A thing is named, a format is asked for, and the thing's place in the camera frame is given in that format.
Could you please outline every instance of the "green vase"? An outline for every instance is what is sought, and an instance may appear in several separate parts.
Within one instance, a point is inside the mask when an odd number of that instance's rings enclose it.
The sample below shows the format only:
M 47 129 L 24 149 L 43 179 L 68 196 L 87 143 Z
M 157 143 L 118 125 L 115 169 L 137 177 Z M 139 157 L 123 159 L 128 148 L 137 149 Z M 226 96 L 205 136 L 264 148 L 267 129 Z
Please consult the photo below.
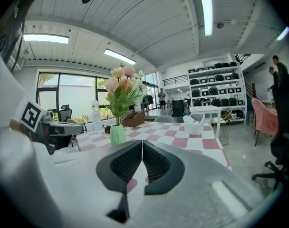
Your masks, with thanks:
M 122 125 L 111 126 L 111 144 L 112 146 L 126 142 L 125 130 Z

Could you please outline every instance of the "fluorescent light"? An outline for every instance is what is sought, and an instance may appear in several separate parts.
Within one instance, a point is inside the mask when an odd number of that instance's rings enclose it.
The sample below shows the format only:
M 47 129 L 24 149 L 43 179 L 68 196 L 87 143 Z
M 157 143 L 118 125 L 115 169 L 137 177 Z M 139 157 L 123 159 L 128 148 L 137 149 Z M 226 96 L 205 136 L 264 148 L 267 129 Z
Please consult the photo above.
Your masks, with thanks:
M 129 64 L 132 64 L 132 65 L 136 63 L 136 61 L 131 60 L 131 59 L 129 59 L 129 58 L 117 53 L 117 52 L 111 51 L 110 49 L 106 49 L 105 54 L 107 54 L 107 55 L 109 55 L 111 57 L 116 57 L 119 60 L 125 61 L 125 62 L 127 62 Z
M 289 27 L 287 26 L 287 27 L 283 30 L 283 32 L 279 35 L 279 37 L 277 38 L 277 40 L 282 40 L 282 39 L 284 39 L 284 37 L 288 34 L 288 32 L 289 32 Z
M 23 36 L 25 41 L 49 41 L 49 42 L 58 42 L 67 44 L 69 37 L 67 36 L 59 36 L 59 35 L 51 35 L 51 34 L 24 34 Z
M 212 26 L 213 26 L 212 0 L 202 0 L 202 10 L 203 10 L 205 36 L 210 36 L 212 35 Z

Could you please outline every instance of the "railing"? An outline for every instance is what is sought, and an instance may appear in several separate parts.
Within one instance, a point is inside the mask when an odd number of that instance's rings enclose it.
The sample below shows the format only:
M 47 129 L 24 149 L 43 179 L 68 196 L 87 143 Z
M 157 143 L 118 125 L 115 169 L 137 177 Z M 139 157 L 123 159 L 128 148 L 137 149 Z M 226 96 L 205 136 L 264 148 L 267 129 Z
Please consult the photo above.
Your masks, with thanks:
M 179 77 L 165 79 L 164 80 L 164 86 L 178 84 L 178 83 L 187 82 L 187 81 L 188 81 L 188 76 L 182 75 Z
M 250 57 L 251 54 L 237 54 L 235 55 L 235 59 L 239 64 L 242 64 L 247 58 Z
M 251 97 L 257 98 L 257 93 L 255 91 L 255 84 L 252 83 L 251 86 L 245 82 L 246 92 L 250 94 Z

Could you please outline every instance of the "pink chair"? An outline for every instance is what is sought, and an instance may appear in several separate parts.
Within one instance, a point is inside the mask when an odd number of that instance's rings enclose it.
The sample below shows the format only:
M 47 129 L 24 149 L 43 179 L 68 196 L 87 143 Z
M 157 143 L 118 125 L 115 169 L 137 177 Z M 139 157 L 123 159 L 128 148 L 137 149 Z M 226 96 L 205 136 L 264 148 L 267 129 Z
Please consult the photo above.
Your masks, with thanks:
M 275 135 L 277 133 L 279 127 L 278 114 L 275 109 L 267 109 L 264 104 L 256 98 L 253 98 L 251 102 L 256 118 L 254 135 L 258 131 L 257 139 L 254 144 L 254 146 L 257 146 L 259 133 L 261 131 L 270 135 Z

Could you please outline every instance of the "black cable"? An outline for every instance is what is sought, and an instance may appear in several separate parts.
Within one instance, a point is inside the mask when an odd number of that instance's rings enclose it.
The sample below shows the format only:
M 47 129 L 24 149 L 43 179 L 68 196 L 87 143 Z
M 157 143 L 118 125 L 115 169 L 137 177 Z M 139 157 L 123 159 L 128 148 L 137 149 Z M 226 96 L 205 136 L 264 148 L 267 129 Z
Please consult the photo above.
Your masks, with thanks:
M 23 40 L 23 35 L 24 35 L 24 26 L 25 26 L 25 19 L 24 19 L 23 22 L 22 22 L 21 39 L 20 39 L 19 48 L 18 48 L 18 51 L 17 51 L 16 60 L 15 60 L 13 66 L 12 66 L 12 68 L 11 68 L 11 70 L 10 70 L 11 73 L 12 73 L 13 70 L 15 69 L 16 64 L 17 64 L 17 62 L 18 62 L 18 60 L 19 60 L 19 55 L 20 55 L 21 46 L 22 46 L 22 40 Z

